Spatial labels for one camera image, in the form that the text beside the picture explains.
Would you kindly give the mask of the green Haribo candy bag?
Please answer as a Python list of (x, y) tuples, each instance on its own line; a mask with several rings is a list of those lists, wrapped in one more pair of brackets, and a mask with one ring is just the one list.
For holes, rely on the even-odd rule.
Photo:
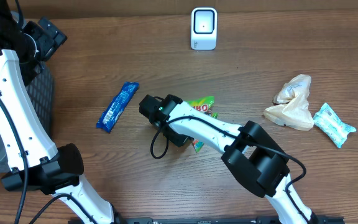
[[(205, 96), (203, 98), (199, 98), (197, 100), (188, 100), (187, 103), (193, 107), (195, 110), (200, 111), (208, 116), (213, 118), (217, 118), (218, 114), (212, 112), (212, 107), (214, 105), (214, 96)], [(192, 146), (196, 153), (200, 152), (202, 147), (204, 146), (204, 142), (194, 139), (192, 142)]]

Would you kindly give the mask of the grey plastic mesh basket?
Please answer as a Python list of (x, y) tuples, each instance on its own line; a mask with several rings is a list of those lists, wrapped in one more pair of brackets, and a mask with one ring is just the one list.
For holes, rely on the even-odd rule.
[(58, 153), (25, 89), (41, 61), (35, 40), (10, 12), (0, 11), (0, 136), (10, 169), (24, 170)]

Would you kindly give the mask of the brown nut snack bag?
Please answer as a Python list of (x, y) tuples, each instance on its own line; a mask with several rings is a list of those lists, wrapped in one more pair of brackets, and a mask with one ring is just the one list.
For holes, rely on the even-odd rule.
[(309, 131), (314, 121), (308, 109), (311, 77), (299, 74), (284, 84), (273, 97), (274, 105), (264, 110), (264, 116), (280, 126)]

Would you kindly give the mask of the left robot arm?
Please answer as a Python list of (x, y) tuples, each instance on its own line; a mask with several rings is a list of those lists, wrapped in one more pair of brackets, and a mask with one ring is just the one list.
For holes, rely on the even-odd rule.
[(26, 90), (66, 39), (48, 19), (15, 19), (0, 1), (0, 136), (9, 165), (1, 181), (8, 191), (39, 190), (62, 200), (84, 223), (121, 223), (86, 179), (78, 148), (57, 147), (46, 133)]

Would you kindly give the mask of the blue snack packet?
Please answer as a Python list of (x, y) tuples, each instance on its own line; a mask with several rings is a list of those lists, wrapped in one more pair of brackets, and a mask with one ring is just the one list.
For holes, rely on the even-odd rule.
[(120, 92), (111, 100), (109, 106), (102, 113), (96, 123), (96, 128), (110, 133), (138, 89), (139, 83), (125, 82)]

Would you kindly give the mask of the teal wipes packet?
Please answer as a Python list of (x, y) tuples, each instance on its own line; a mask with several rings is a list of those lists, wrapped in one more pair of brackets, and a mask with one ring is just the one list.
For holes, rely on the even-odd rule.
[(347, 140), (347, 135), (357, 131), (355, 127), (342, 122), (327, 103), (324, 103), (321, 109), (314, 114), (313, 121), (339, 149)]

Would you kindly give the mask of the white barcode scanner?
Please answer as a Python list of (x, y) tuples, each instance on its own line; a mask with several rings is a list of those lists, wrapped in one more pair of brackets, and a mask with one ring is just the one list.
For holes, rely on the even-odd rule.
[(213, 7), (196, 7), (191, 12), (191, 48), (214, 50), (217, 43), (218, 14)]

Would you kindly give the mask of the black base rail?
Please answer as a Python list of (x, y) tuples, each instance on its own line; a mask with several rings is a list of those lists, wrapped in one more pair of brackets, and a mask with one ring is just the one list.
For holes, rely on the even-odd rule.
[[(319, 223), (322, 224), (345, 224), (343, 217), (318, 216)], [(72, 218), (68, 224), (83, 223), (79, 218)], [(128, 224), (280, 224), (278, 217), (257, 217), (245, 219), (159, 219), (152, 218), (128, 218)]]

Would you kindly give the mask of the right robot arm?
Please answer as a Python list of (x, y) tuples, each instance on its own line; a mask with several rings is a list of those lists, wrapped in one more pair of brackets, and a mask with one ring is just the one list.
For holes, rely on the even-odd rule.
[(281, 223), (318, 223), (293, 184), (306, 174), (291, 178), (288, 161), (301, 162), (283, 149), (257, 123), (231, 124), (208, 116), (174, 95), (146, 95), (139, 112), (163, 134), (168, 143), (182, 147), (197, 139), (221, 153), (230, 173), (250, 193), (266, 198)]

